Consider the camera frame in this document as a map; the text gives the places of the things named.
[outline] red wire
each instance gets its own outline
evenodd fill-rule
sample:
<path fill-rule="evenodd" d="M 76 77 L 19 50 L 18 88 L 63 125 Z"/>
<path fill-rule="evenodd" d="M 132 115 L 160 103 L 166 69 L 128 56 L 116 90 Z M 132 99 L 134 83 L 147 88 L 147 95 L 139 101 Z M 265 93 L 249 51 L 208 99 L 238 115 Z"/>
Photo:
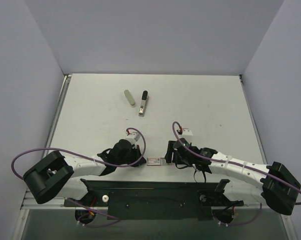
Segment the red wire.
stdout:
<path fill-rule="evenodd" d="M 90 208 L 95 204 L 96 202 L 96 196 L 94 197 L 94 200 L 92 201 L 91 205 L 89 206 Z"/>

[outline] small label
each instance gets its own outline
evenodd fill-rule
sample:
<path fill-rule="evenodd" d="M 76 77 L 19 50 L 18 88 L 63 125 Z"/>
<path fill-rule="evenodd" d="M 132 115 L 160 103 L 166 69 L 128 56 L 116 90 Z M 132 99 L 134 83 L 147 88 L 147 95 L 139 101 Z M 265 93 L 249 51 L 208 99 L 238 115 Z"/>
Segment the small label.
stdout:
<path fill-rule="evenodd" d="M 147 158 L 148 166 L 160 166 L 162 165 L 162 161 L 160 158 Z"/>

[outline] cable tie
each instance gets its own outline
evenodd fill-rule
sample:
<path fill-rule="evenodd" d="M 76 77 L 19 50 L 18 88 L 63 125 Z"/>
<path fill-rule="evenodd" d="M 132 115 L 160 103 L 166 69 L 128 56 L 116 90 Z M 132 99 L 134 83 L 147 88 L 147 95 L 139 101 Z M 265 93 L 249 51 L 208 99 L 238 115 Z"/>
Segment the cable tie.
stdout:
<path fill-rule="evenodd" d="M 245 170 L 245 166 L 247 165 L 247 161 L 244 161 L 244 163 L 242 164 L 242 167 L 241 167 L 241 175 L 242 175 L 242 179 L 244 182 L 246 182 L 246 179 L 245 179 L 245 175 L 244 175 L 244 170 Z"/>
<path fill-rule="evenodd" d="M 226 158 L 227 158 L 227 160 L 226 160 L 226 162 L 225 162 L 225 167 L 224 167 L 224 168 L 225 168 L 225 173 L 226 173 L 226 175 L 228 176 L 227 167 L 228 167 L 228 165 L 229 165 L 229 161 L 233 159 L 233 156 L 228 155 Z"/>

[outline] white wall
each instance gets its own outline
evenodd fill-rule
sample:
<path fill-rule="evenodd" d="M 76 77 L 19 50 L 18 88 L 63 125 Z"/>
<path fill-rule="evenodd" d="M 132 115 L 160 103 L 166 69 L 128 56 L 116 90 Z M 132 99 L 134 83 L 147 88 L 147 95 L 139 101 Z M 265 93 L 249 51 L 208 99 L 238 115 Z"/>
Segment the white wall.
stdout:
<path fill-rule="evenodd" d="M 25 0 L 64 73 L 242 74 L 283 0 Z"/>
<path fill-rule="evenodd" d="M 26 185 L 11 171 L 18 153 L 44 146 L 63 82 L 23 0 L 0 0 L 0 240 L 11 239 Z M 36 155 L 17 163 L 21 174 Z"/>
<path fill-rule="evenodd" d="M 301 183 L 301 0 L 284 1 L 243 85 L 267 161 L 284 163 Z M 301 206 L 292 219 L 301 239 Z"/>

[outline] white table surface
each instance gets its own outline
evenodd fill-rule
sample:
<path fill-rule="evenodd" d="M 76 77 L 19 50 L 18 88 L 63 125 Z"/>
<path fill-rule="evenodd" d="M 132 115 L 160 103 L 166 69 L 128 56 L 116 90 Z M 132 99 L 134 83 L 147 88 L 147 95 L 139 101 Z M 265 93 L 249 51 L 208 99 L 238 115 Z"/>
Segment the white table surface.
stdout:
<path fill-rule="evenodd" d="M 130 107 L 124 90 L 136 101 Z M 138 116 L 141 97 L 148 91 L 145 117 Z M 52 139 L 52 147 L 93 156 L 124 139 L 125 129 L 139 129 L 146 139 L 145 158 L 164 157 L 175 140 L 172 123 L 193 132 L 194 146 L 263 164 L 248 106 L 238 76 L 73 74 Z M 141 150 L 143 141 L 139 140 Z M 194 182 L 194 170 L 175 165 L 117 168 L 87 180 Z M 231 179 L 206 174 L 208 182 Z M 196 180 L 203 182 L 201 173 Z"/>

